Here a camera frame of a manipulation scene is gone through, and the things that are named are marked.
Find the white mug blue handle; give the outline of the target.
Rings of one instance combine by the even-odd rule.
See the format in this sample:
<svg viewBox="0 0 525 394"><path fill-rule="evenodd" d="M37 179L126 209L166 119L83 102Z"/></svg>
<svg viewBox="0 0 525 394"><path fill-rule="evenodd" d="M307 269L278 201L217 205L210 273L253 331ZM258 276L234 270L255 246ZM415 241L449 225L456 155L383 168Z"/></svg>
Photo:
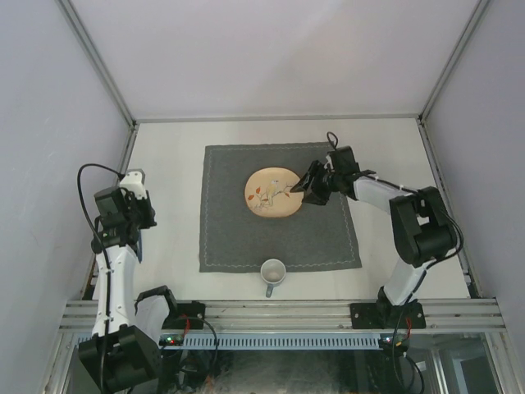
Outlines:
<svg viewBox="0 0 525 394"><path fill-rule="evenodd" d="M260 268L260 275L266 283L265 296L272 297L275 287L279 286L285 279L286 266L279 259L269 259Z"/></svg>

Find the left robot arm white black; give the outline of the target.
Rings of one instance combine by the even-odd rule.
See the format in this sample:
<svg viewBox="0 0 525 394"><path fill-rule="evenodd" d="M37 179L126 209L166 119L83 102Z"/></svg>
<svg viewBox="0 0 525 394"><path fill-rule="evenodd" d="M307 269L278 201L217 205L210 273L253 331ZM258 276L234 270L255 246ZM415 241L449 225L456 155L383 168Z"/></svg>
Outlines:
<svg viewBox="0 0 525 394"><path fill-rule="evenodd" d="M79 357L102 393L154 380L161 371L162 328L202 328L201 305L181 304L168 286L134 293L142 259L141 233L156 226L149 192L112 186L94 196L98 216L89 222L99 272L98 310L91 338Z"/></svg>

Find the beige bird pattern plate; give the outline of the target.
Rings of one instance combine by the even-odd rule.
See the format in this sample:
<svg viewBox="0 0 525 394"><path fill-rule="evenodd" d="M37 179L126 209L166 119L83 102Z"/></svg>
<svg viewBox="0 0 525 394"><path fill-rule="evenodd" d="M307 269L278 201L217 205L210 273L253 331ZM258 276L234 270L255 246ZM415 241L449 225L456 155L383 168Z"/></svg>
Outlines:
<svg viewBox="0 0 525 394"><path fill-rule="evenodd" d="M291 193L299 176L283 167L267 167L254 172L244 188L249 210L261 218L287 218L297 213L304 193Z"/></svg>

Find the grey cloth placemat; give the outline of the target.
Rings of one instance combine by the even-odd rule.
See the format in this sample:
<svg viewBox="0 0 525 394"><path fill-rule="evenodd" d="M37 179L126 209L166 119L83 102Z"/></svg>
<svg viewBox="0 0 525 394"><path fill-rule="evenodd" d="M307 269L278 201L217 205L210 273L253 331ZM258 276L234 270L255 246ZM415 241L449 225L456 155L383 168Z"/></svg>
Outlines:
<svg viewBox="0 0 525 394"><path fill-rule="evenodd" d="M343 195L333 194L324 206L305 204L286 218L265 218L249 209L244 192L256 171L283 167L302 176L329 149L325 142L206 147L200 272L255 273L268 259L279 259L290 273L361 268L357 235Z"/></svg>

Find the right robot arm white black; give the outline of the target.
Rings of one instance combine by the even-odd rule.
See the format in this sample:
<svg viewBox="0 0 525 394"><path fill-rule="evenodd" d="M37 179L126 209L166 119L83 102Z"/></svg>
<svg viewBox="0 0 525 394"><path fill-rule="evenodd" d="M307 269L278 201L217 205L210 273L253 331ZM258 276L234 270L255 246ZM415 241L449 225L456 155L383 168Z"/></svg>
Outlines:
<svg viewBox="0 0 525 394"><path fill-rule="evenodd" d="M326 163L315 160L292 187L307 204L324 205L338 192L390 216L398 263L377 300L353 303L355 329L425 328L426 318L416 293L430 269L453 258L463 247L463 234L448 214L434 186L410 189L360 168L350 147L333 149Z"/></svg>

